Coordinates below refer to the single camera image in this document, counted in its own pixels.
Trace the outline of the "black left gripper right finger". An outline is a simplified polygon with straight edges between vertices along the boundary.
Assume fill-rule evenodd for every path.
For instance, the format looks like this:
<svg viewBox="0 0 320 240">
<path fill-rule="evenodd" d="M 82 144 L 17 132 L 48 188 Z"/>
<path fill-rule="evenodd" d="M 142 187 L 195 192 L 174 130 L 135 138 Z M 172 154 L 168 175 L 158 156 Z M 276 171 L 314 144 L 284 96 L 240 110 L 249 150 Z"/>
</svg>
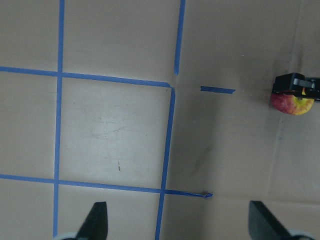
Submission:
<svg viewBox="0 0 320 240">
<path fill-rule="evenodd" d="M 289 240 L 292 237 L 265 204 L 257 200 L 249 202 L 248 232 L 252 240 Z"/>
</svg>

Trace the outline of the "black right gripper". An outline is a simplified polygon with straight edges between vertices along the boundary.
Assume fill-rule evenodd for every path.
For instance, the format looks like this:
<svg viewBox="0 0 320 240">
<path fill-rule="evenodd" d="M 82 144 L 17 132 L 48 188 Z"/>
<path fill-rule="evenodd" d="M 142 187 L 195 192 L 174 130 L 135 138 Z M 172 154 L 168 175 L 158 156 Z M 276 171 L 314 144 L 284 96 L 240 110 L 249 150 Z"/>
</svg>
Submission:
<svg viewBox="0 0 320 240">
<path fill-rule="evenodd" d="M 273 94 L 293 95 L 297 98 L 320 101 L 320 78 L 305 77 L 300 73 L 289 73 L 277 76 L 274 80 Z"/>
</svg>

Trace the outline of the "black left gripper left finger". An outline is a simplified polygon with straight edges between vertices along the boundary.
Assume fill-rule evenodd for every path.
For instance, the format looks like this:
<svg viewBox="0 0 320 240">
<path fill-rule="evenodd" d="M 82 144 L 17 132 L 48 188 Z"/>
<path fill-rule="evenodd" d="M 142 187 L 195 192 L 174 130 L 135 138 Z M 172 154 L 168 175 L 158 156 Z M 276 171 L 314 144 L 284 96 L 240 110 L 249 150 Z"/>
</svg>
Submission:
<svg viewBox="0 0 320 240">
<path fill-rule="evenodd" d="M 78 230 L 76 240 L 106 240 L 108 236 L 107 203 L 95 202 L 82 226 Z"/>
</svg>

